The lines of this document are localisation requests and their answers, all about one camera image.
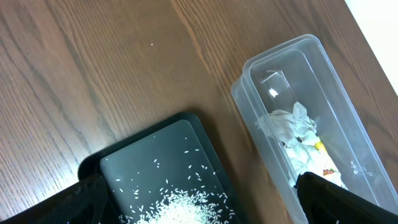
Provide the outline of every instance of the crumpled white paper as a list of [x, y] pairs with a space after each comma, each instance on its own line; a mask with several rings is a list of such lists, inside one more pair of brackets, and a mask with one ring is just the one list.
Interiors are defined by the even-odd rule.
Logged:
[[[320, 177], [345, 188], [341, 181], [341, 174], [327, 152], [320, 152], [315, 149], [315, 143], [320, 141], [317, 137], [317, 125], [307, 116], [307, 109], [299, 102], [293, 107], [293, 113], [284, 110], [275, 110], [269, 113], [276, 135], [285, 143], [286, 154], [289, 157], [296, 174], [303, 174], [306, 171], [313, 172]], [[265, 118], [261, 117], [255, 125], [262, 128], [266, 135], [272, 136], [269, 126], [265, 123]], [[323, 175], [324, 170], [334, 170], [333, 174]], [[295, 180], [289, 180], [291, 187]]]

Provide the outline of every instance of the clear plastic container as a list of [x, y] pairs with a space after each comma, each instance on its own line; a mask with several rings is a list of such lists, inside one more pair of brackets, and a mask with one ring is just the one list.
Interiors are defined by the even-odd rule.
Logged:
[[[396, 191], [315, 36], [297, 37], [248, 60], [232, 86], [232, 95], [295, 223], [308, 223], [289, 185], [297, 174], [268, 113], [277, 109], [292, 112], [296, 101], [316, 122], [317, 133], [348, 190], [398, 214]], [[258, 128], [255, 122], [261, 117], [265, 125]]]

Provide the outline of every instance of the black tray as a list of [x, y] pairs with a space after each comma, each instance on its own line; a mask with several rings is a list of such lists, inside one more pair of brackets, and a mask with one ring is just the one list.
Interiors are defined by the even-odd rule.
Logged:
[[[221, 220], [248, 223], [200, 120], [192, 113], [175, 114], [90, 155], [80, 164], [78, 178], [92, 174], [104, 175], [108, 185], [106, 211], [113, 212], [104, 214], [102, 224], [114, 223], [121, 215], [125, 221], [133, 217], [134, 223], [139, 208], [150, 212], [155, 201], [176, 188], [189, 194], [206, 191], [209, 202], [218, 204], [216, 211], [223, 209]], [[229, 209], [235, 213], [232, 219]]]

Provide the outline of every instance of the brown wooden surface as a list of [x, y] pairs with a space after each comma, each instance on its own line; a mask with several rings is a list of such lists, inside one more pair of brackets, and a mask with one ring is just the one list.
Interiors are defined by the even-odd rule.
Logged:
[[247, 59], [307, 33], [398, 187], [398, 98], [344, 0], [1, 0], [0, 220], [75, 183], [91, 153], [190, 110], [249, 216], [291, 222], [229, 89]]

